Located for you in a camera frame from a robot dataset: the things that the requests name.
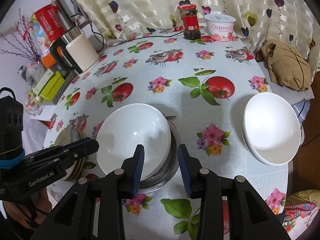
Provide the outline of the white ceramic bowl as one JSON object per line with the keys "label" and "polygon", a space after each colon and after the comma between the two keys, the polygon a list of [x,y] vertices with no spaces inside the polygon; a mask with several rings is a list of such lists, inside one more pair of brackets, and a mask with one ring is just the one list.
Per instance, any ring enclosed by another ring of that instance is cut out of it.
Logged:
{"label": "white ceramic bowl", "polygon": [[97,162],[105,174],[121,167],[133,156],[136,146],[145,151],[141,179],[155,175],[164,164],[171,146],[171,131],[164,115],[155,107],[133,103],[114,111],[101,126]]}

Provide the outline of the steel metal bowl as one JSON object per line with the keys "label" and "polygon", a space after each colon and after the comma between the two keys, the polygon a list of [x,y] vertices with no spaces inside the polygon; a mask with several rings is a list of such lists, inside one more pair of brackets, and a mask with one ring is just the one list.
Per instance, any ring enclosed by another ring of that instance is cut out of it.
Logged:
{"label": "steel metal bowl", "polygon": [[171,146],[167,158],[160,169],[150,178],[140,182],[138,193],[147,194],[167,185],[178,170],[178,147],[181,144],[180,135],[171,120],[167,120],[171,132]]}

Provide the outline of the plaid cloth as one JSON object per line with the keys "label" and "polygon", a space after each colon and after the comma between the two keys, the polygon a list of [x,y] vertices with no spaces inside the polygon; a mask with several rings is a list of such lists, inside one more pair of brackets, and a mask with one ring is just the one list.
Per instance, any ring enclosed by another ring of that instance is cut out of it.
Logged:
{"label": "plaid cloth", "polygon": [[304,203],[284,207],[283,227],[291,239],[297,239],[304,233],[319,211],[316,204]]}

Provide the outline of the green box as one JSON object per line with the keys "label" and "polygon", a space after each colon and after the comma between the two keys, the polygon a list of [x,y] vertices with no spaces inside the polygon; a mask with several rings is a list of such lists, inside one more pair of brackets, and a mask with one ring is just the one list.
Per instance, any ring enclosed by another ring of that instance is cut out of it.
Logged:
{"label": "green box", "polygon": [[40,91],[40,97],[48,102],[53,102],[54,97],[56,96],[64,82],[65,79],[63,78],[61,73],[55,72]]}

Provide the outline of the white green carton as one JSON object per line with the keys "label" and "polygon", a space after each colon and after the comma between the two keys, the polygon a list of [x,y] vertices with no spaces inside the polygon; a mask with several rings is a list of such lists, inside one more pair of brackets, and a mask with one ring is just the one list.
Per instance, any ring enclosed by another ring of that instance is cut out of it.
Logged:
{"label": "white green carton", "polygon": [[35,95],[39,95],[41,90],[45,87],[45,85],[47,84],[47,82],[50,80],[50,78],[53,76],[53,72],[48,69],[45,74],[43,75],[43,77],[41,77],[41,79],[39,80],[39,82],[36,84],[36,86],[33,88],[33,93]]}

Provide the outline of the striped black white tray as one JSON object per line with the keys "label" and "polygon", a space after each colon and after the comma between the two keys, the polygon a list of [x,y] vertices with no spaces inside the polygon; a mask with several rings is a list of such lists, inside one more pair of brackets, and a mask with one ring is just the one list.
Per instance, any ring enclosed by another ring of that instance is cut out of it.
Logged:
{"label": "striped black white tray", "polygon": [[57,93],[54,95],[52,99],[52,103],[54,105],[57,105],[59,103],[59,100],[62,98],[64,92],[68,88],[68,86],[71,84],[71,82],[74,80],[74,78],[77,77],[75,72],[69,73],[66,77],[60,88],[57,90]]}

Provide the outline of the white bowl upper right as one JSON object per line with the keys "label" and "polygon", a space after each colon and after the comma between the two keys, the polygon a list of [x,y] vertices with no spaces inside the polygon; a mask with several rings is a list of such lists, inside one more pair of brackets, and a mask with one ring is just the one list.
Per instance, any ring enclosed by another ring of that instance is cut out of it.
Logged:
{"label": "white bowl upper right", "polygon": [[298,152],[298,118],[291,105],[277,94],[252,96],[244,109],[242,129],[254,151],[277,166],[288,164]]}

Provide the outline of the orange box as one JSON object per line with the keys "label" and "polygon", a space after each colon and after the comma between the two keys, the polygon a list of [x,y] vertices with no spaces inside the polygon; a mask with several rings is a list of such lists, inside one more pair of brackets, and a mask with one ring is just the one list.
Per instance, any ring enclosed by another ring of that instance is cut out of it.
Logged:
{"label": "orange box", "polygon": [[54,57],[49,53],[46,56],[44,56],[41,60],[41,63],[43,64],[43,66],[46,69],[49,69],[50,67],[52,67],[53,65],[56,64],[56,60],[54,59]]}

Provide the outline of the white electric kettle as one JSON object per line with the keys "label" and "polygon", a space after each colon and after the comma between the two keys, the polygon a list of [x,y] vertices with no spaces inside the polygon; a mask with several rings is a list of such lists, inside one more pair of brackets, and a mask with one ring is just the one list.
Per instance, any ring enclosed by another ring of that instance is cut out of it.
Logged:
{"label": "white electric kettle", "polygon": [[95,48],[77,26],[66,31],[51,44],[50,54],[63,70],[78,74],[100,62]]}

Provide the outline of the purple flower branches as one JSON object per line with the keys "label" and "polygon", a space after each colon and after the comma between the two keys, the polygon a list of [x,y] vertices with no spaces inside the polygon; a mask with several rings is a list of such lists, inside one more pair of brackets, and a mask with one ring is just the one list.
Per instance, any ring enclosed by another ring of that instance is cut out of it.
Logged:
{"label": "purple flower branches", "polygon": [[36,40],[33,38],[29,30],[29,23],[26,16],[18,9],[18,21],[14,23],[6,31],[1,32],[1,40],[4,40],[11,50],[1,47],[1,54],[9,54],[28,59],[31,62],[39,62],[41,55],[35,44]]}

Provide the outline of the red snack package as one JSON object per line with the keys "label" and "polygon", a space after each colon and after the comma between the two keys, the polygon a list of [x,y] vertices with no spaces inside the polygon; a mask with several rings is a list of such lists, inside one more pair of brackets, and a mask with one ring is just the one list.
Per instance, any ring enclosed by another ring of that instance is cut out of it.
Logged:
{"label": "red snack package", "polygon": [[58,11],[58,7],[48,4],[34,12],[37,21],[50,42],[54,42],[65,33],[65,28],[59,19]]}

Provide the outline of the metal framed mirror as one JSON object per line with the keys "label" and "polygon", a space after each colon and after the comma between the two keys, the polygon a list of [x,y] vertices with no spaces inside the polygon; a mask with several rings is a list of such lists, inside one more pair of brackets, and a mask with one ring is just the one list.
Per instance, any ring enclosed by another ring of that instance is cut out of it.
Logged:
{"label": "metal framed mirror", "polygon": [[82,29],[89,24],[84,10],[76,0],[52,0],[52,4],[57,7],[59,19],[66,30],[76,25]]}

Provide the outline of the floral plastic tablecloth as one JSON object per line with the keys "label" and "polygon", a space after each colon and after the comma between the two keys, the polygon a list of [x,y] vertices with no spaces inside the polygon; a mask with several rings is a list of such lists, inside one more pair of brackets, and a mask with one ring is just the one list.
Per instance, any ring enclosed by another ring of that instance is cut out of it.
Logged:
{"label": "floral plastic tablecloth", "polygon": [[101,61],[75,77],[57,104],[44,146],[68,126],[95,138],[115,110],[145,103],[175,126],[181,142],[204,167],[243,175],[271,210],[283,211],[287,166],[267,166],[242,140],[242,115],[255,94],[270,92],[268,72],[249,47],[231,42],[187,41],[154,33],[105,50]]}

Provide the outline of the brown burlap bag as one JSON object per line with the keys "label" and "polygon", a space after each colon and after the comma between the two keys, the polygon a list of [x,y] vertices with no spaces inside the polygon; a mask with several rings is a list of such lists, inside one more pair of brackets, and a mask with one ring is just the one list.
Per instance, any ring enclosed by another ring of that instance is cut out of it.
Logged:
{"label": "brown burlap bag", "polygon": [[261,52],[272,82],[299,92],[308,90],[311,68],[296,48],[272,39],[263,45]]}

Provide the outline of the white yogurt tub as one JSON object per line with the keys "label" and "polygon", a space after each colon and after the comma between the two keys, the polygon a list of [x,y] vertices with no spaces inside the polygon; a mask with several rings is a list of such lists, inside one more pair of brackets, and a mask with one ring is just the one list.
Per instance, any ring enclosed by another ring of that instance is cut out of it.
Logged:
{"label": "white yogurt tub", "polygon": [[211,38],[215,41],[228,42],[232,39],[236,19],[225,14],[206,14],[204,19]]}

